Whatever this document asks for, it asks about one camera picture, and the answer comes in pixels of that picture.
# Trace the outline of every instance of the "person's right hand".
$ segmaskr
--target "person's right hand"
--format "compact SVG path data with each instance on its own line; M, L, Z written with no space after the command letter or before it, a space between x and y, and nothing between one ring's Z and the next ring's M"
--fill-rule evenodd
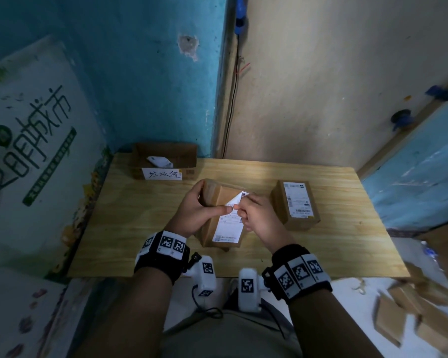
M265 247L274 254L286 245L296 243L277 217L270 201L258 195L247 195L241 199L234 210L242 218L247 231L254 231Z

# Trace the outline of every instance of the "floor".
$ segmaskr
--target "floor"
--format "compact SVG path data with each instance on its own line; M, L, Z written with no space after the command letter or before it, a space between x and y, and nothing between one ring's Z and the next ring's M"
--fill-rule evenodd
M359 169L392 114L448 82L448 0L248 0L247 15L227 158Z
M409 238L393 238L393 241L403 260L420 266L427 277L448 287L446 277L437 269L435 263L423 253L419 241ZM386 294L387 289L395 283L395 280L391 278L365 278L364 281L364 295L358 290L360 281L357 278L334 281L332 282L332 287L334 289L334 295L357 322L360 328L362 328L366 335L368 335L372 343L376 345L383 356L389 358L439 357L440 353L435 348L415 335L414 316L407 316L404 339L400 348L395 347L375 331L372 314L376 299L381 293ZM199 301L199 304L208 308L221 307L228 291L228 285L229 279L218 278L217 294L212 294L208 298L200 298L201 300ZM191 288L191 279L179 279L174 285L171 305L164 325L165 330L179 323L182 319L191 315L195 310L194 302L191 299ZM276 301L274 295L267 292L262 297L264 300L273 304L291 322L287 305L282 300ZM448 307L440 308L448 313Z

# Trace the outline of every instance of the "hand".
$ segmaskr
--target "hand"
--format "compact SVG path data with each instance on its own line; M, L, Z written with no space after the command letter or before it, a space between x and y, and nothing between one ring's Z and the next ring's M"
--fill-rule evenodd
M234 205L234 210L238 210L237 214L242 218L247 231L254 231L272 254L281 247L296 243L267 198L247 195L238 205Z
M223 216L232 212L231 206L204 207L199 203L199 195L204 180L196 183L182 199L178 210L164 228L185 238L199 230L207 220L214 216Z

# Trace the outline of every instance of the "black wristband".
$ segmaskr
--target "black wristband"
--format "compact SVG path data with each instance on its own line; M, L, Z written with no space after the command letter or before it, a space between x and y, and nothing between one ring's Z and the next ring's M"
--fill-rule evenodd
M262 277L277 300L287 304L320 289L332 291L330 277L322 269L315 255L297 244L287 245L272 256L272 267Z
M186 271L189 247L183 236L160 231L149 236L136 257L134 272L142 267L154 267L164 272L172 284Z

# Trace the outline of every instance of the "black cable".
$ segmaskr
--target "black cable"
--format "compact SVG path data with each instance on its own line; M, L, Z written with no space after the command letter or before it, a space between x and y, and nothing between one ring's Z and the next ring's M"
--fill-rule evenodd
M194 300L194 303L196 304L198 312L204 313L209 318L212 318L212 319L222 319L222 317L224 316L224 313L222 312L221 309L216 308L216 307L209 308L209 309L204 309L202 306L197 304L196 298L194 297L194 289L196 289L197 287L198 287L197 285L192 287L191 295L192 295L192 300Z
M276 318L276 316L274 315L274 313L272 313L272 312L270 311L270 309L269 309L268 307L266 307L265 305L263 305L263 304L259 304L259 306L260 306L262 309L266 310L266 311L270 314L270 316L272 317L272 319L274 319L275 323L276 323L277 326L279 327L280 333L282 334L282 338L284 338L284 340L285 340L284 332L282 331L282 328L280 327L280 324L279 324L279 322L277 321L277 318Z
M234 64L234 86L231 98L231 106L229 108L229 119L227 120L227 125L224 133L224 145L223 145L223 159L225 158L225 153L227 150L227 140L229 139L229 130L231 129L232 117L234 115L234 104L235 96L237 94L237 86L239 85L239 35L237 36L237 48L235 53L235 64Z

